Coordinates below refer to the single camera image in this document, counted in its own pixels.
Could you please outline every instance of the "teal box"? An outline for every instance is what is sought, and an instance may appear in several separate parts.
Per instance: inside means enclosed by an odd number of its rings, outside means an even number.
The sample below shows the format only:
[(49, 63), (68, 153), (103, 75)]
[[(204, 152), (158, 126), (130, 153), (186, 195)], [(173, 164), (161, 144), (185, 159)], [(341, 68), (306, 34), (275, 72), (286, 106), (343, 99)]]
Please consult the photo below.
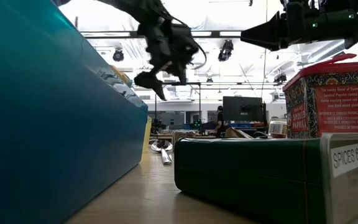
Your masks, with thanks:
[(0, 0), (0, 223), (63, 223), (139, 163), (146, 122), (51, 1)]

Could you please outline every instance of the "computer monitor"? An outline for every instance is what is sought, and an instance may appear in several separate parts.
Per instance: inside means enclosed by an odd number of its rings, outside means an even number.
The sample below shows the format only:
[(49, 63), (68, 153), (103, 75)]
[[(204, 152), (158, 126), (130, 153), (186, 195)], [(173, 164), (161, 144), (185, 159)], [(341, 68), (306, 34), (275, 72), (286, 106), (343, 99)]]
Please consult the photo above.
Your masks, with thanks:
[(264, 122), (262, 98), (224, 96), (223, 119), (225, 121)]

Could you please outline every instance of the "wire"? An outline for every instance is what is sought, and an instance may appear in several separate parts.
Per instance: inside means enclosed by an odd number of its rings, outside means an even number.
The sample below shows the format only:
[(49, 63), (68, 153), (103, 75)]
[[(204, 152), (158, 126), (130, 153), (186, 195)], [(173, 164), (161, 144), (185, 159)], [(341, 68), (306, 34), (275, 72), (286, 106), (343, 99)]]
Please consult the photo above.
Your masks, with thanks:
[(254, 87), (252, 87), (251, 83), (249, 83), (247, 74), (246, 74), (246, 72), (244, 71), (244, 69), (242, 68), (241, 63), (239, 63), (239, 65), (240, 65), (240, 68), (241, 68), (242, 73), (244, 74), (244, 76), (245, 76), (245, 78), (246, 78), (246, 80), (247, 80), (247, 83), (248, 83), (249, 86), (251, 87), (251, 90), (254, 92), (255, 96), (258, 97), (258, 96), (256, 95), (256, 92), (255, 92), (255, 90), (254, 90)]
[[(166, 8), (163, 4), (161, 4), (161, 7), (162, 7), (162, 9), (163, 9), (163, 12), (164, 12), (167, 16), (169, 16), (169, 17), (171, 17), (172, 19), (174, 19), (174, 20), (180, 22), (182, 25), (189, 27), (187, 24), (185, 24), (185, 23), (184, 23), (183, 21), (181, 21), (180, 19), (176, 18), (175, 16), (172, 16), (172, 15), (168, 12), (167, 8)], [(207, 58), (206, 58), (206, 53), (205, 53), (204, 49), (199, 45), (199, 43), (197, 43), (196, 40), (195, 40), (195, 42), (196, 42), (198, 48), (201, 50), (201, 52), (202, 52), (203, 55), (204, 55), (204, 63), (202, 63), (201, 65), (198, 65), (198, 66), (195, 67), (195, 68), (193, 68), (193, 70), (197, 70), (197, 69), (203, 67), (204, 65), (206, 65), (206, 60), (207, 60)]]
[[(267, 22), (267, 6), (268, 6), (268, 0), (266, 0), (266, 22)], [(267, 53), (267, 49), (265, 49), (265, 61), (264, 61), (264, 79), (262, 81), (262, 89), (260, 91), (260, 97), (263, 98), (264, 95), (264, 84), (265, 84), (265, 78), (266, 78), (266, 53)]]

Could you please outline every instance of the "stage light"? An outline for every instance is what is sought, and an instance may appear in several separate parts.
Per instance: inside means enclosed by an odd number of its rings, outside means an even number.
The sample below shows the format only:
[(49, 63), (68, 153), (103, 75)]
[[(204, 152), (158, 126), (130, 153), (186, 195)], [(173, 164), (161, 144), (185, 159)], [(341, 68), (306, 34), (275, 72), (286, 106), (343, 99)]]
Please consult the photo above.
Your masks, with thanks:
[(122, 52), (122, 49), (116, 49), (115, 53), (112, 55), (112, 59), (115, 62), (121, 62), (124, 60), (124, 54)]
[(274, 82), (278, 85), (281, 85), (283, 82), (287, 81), (287, 75), (285, 73), (278, 74), (274, 77)]
[(207, 82), (207, 83), (212, 83), (212, 82), (214, 82), (214, 80), (212, 80), (212, 78), (207, 78), (207, 79), (206, 79), (206, 82)]
[(221, 51), (218, 55), (218, 60), (220, 62), (225, 62), (229, 60), (231, 52), (234, 50), (233, 42), (231, 40), (225, 40), (221, 48)]

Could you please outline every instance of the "table surface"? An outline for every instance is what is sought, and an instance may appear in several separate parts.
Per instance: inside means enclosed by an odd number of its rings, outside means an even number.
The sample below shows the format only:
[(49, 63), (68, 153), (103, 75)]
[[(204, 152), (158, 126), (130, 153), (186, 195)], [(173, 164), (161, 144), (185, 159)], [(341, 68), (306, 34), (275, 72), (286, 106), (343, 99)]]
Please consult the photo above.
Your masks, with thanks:
[(173, 165), (163, 166), (160, 154), (149, 150), (138, 166), (72, 216), (67, 224), (256, 224), (181, 193), (173, 173)]

